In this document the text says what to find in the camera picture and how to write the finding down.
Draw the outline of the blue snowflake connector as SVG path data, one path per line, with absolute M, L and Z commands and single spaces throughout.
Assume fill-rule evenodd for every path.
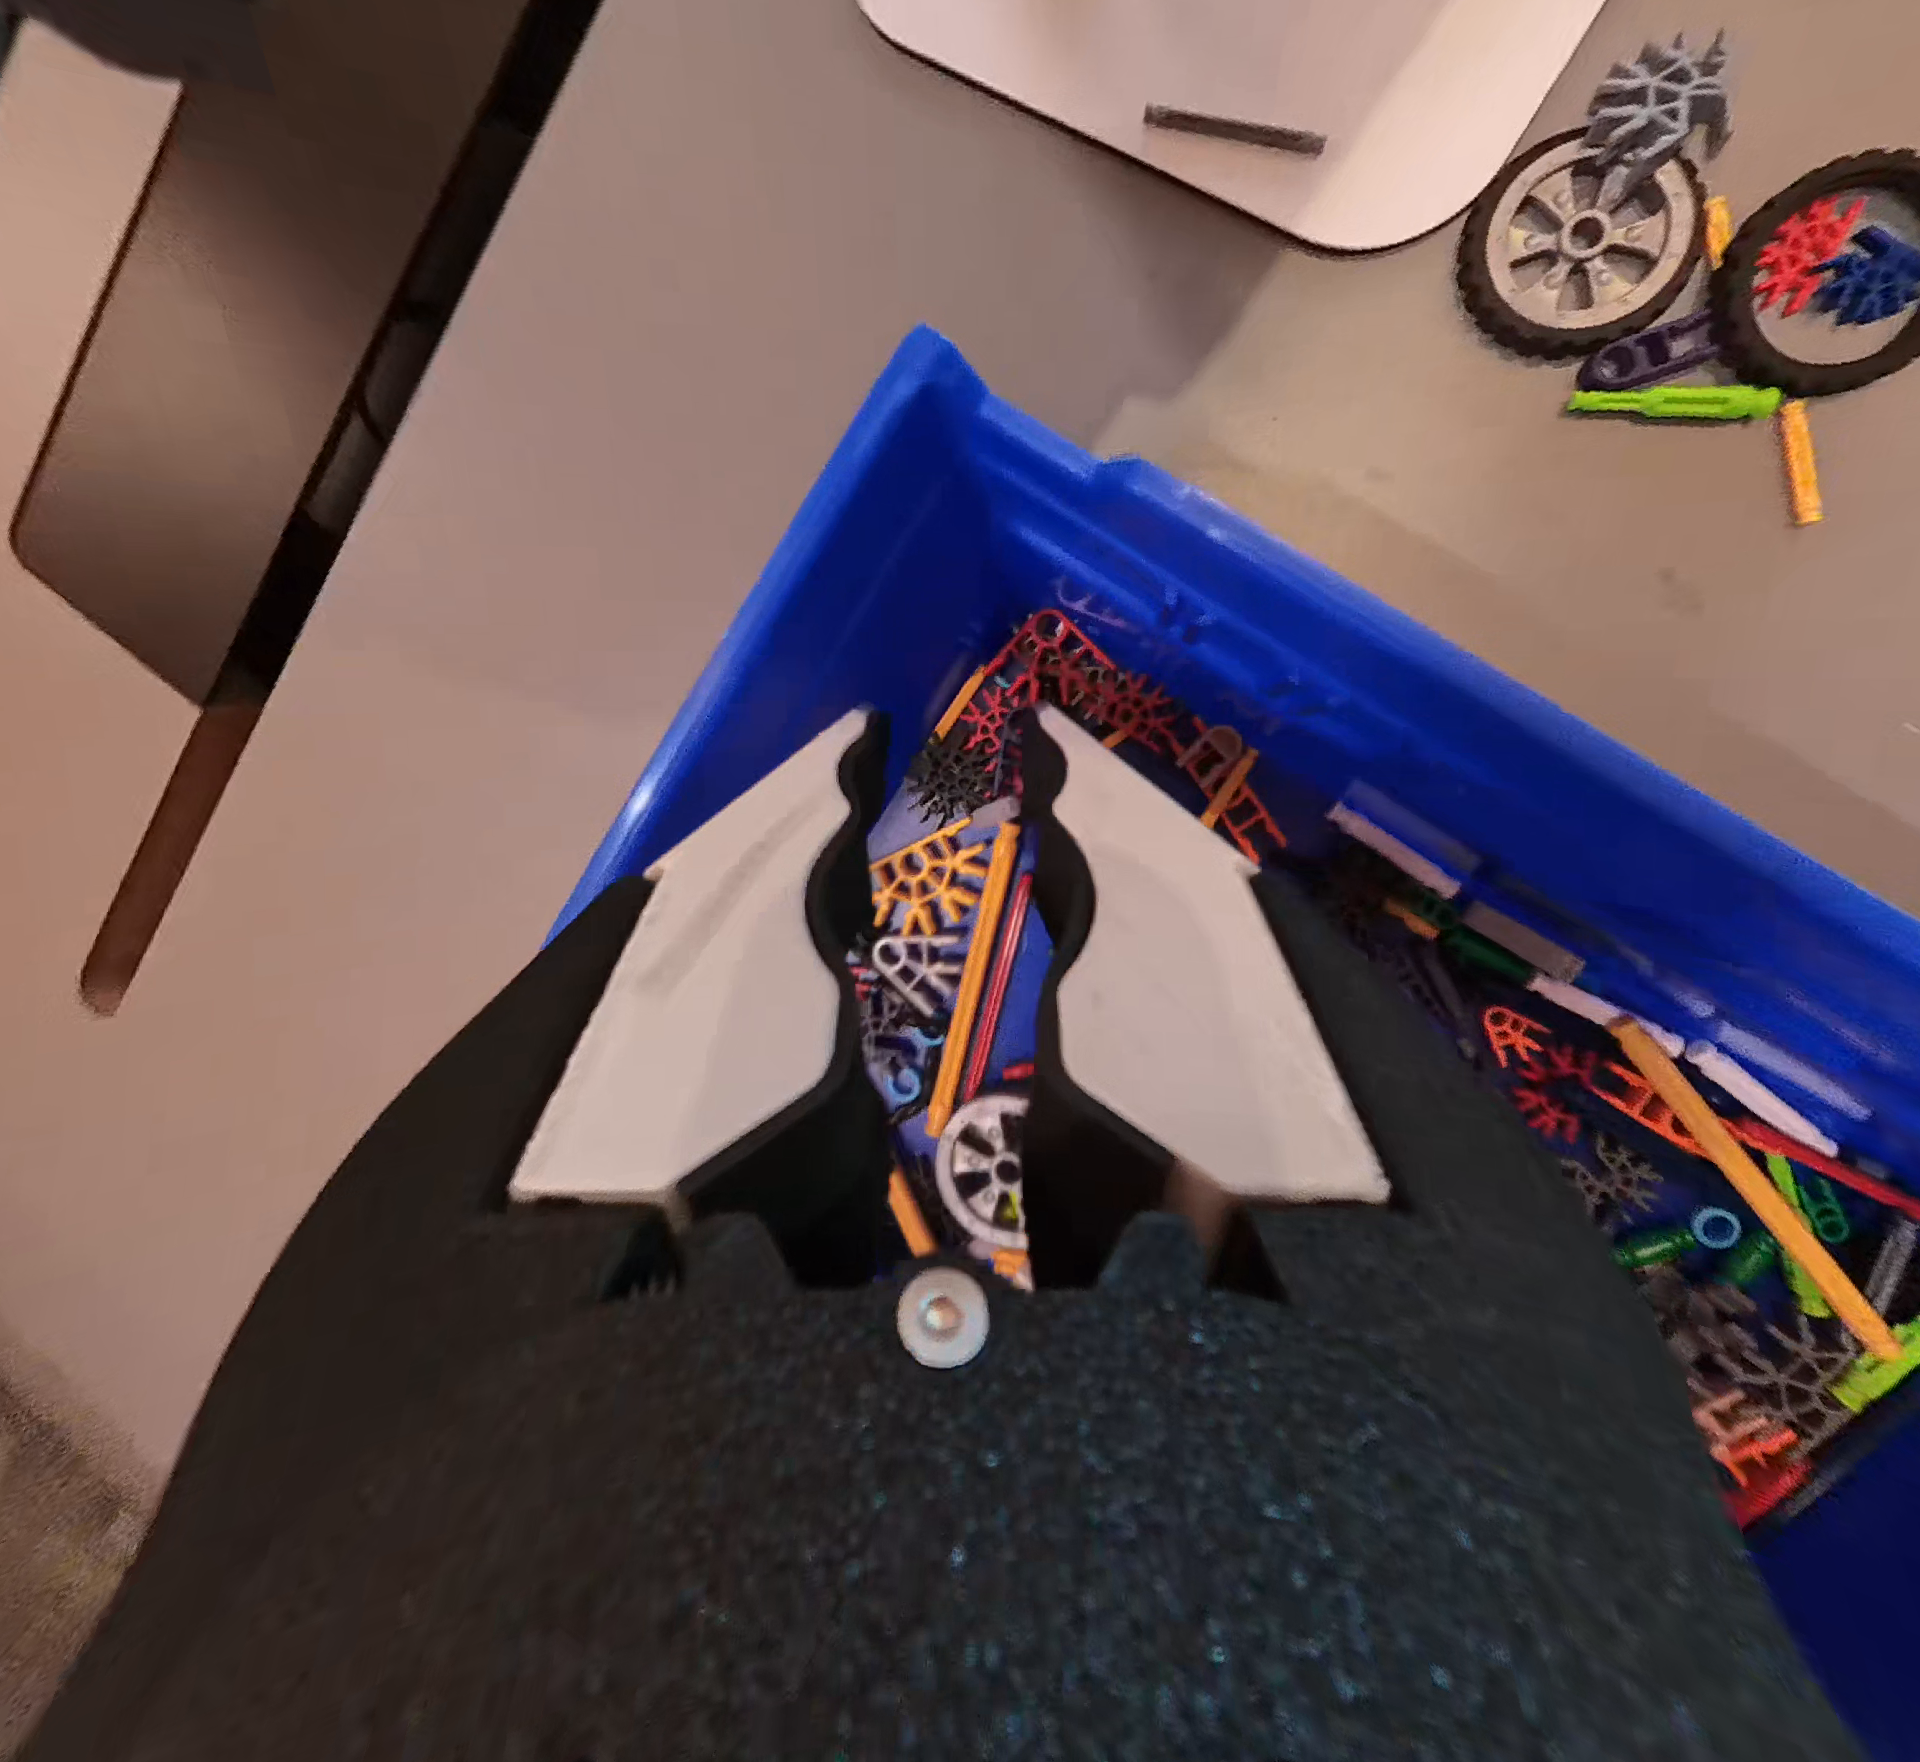
M 1886 222 L 1860 222 L 1847 248 L 1818 263 L 1816 313 L 1837 326 L 1886 326 L 1920 300 L 1920 251 Z

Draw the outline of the lime green rod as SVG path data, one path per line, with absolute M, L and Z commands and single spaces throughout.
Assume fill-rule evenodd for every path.
M 1570 392 L 1572 417 L 1630 417 L 1630 421 L 1764 421 L 1782 403 L 1781 388 L 1748 381 L 1670 381 L 1636 392 Z

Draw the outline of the blue plastic bin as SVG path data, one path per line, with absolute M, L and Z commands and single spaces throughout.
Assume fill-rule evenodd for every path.
M 842 707 L 892 720 L 886 796 L 962 683 L 1065 607 L 1237 729 L 1308 826 L 1523 927 L 1691 1143 L 1880 1362 L 1904 1341 L 1652 1040 L 1729 1060 L 1788 1119 L 1917 1180 L 1917 913 L 1808 860 L 1159 464 L 1098 460 L 903 333 L 573 888 L 562 933 Z M 1917 1758 L 1917 1409 L 1746 1532 L 1868 1758 Z

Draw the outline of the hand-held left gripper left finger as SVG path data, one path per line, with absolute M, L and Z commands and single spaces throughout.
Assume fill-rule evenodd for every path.
M 892 1145 L 854 947 L 873 927 L 886 735 L 842 710 L 642 875 L 512 1203 L 632 1203 L 677 1233 L 754 1215 L 799 1289 L 880 1273 Z

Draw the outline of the red snowflake connector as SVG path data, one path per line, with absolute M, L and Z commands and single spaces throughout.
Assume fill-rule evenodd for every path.
M 1796 317 L 1816 304 L 1829 280 L 1829 263 L 1847 253 L 1868 198 L 1816 198 L 1791 210 L 1752 263 L 1752 313 Z

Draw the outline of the grey fan connector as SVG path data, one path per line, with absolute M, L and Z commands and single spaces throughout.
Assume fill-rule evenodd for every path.
M 1588 106 L 1588 152 L 1602 165 L 1602 198 L 1639 195 L 1702 132 L 1703 152 L 1729 141 L 1725 35 L 1691 49 L 1641 46 L 1636 61 L 1614 61 Z

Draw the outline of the grey wheel with black tyre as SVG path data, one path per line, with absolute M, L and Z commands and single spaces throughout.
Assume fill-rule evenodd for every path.
M 1588 132 L 1555 132 L 1473 200 L 1455 292 L 1513 356 L 1572 361 L 1649 328 L 1703 260 L 1711 195 L 1687 152 L 1618 191 Z

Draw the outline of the dark grey rod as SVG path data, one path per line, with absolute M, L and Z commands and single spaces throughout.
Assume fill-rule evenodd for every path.
M 1141 106 L 1141 127 L 1177 132 L 1177 136 L 1193 136 L 1193 141 L 1220 141 L 1220 144 L 1276 150 L 1276 152 L 1291 152 L 1291 159 L 1322 159 L 1328 152 L 1322 132 L 1255 121 L 1255 120 L 1220 120 L 1220 115 L 1180 110 L 1180 106 L 1164 106 L 1164 99 Z

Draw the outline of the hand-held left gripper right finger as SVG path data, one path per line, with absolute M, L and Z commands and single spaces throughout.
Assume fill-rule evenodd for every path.
M 1088 1290 L 1141 1215 L 1171 1211 L 1210 1283 L 1276 1290 L 1255 1211 L 1388 1203 L 1280 893 L 1054 707 L 1018 718 L 1018 779 L 1051 935 L 1018 1125 L 1032 1283 Z

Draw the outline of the pile of construction toy pieces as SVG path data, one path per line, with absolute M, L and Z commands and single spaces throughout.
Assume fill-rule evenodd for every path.
M 1364 850 L 1353 811 L 1312 829 L 1300 789 L 1237 729 L 1115 665 L 1065 607 L 1032 612 L 962 683 L 868 834 L 873 935 L 854 982 L 909 1253 L 947 1248 L 1010 1289 L 1035 1283 L 1018 1128 L 1051 935 L 1035 829 L 1016 829 L 1032 701 L 1088 729 L 1237 858 L 1291 872 L 1549 1152 L 1683 1368 L 1746 1532 L 1804 1510 L 1880 1413 L 1917 1409 L 1917 1180 L 1788 1119 L 1762 1084 L 1736 1091 L 1739 1069 L 1711 1047 L 1649 1032 L 1904 1341 L 1904 1362 L 1880 1362 L 1623 1055 L 1614 1007 L 1523 954 L 1534 933 L 1500 933 L 1477 902 L 1444 906 L 1435 883 Z

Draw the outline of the purple connector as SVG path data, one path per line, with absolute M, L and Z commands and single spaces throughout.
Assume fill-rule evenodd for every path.
M 1593 348 L 1576 371 L 1576 392 L 1672 388 L 1683 374 L 1716 361 L 1712 313 L 1691 307 L 1639 333 Z

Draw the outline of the black rubber tyre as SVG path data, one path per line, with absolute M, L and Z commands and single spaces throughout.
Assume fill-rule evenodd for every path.
M 1788 400 L 1831 400 L 1886 381 L 1920 356 L 1920 307 L 1886 326 L 1837 326 L 1816 313 L 1752 313 L 1752 263 L 1770 233 L 1816 198 L 1868 198 L 1860 222 L 1886 222 L 1920 248 L 1920 159 L 1917 150 L 1864 150 L 1808 165 L 1775 191 L 1725 248 L 1711 278 L 1711 313 L 1725 371 L 1748 388 L 1781 388 Z

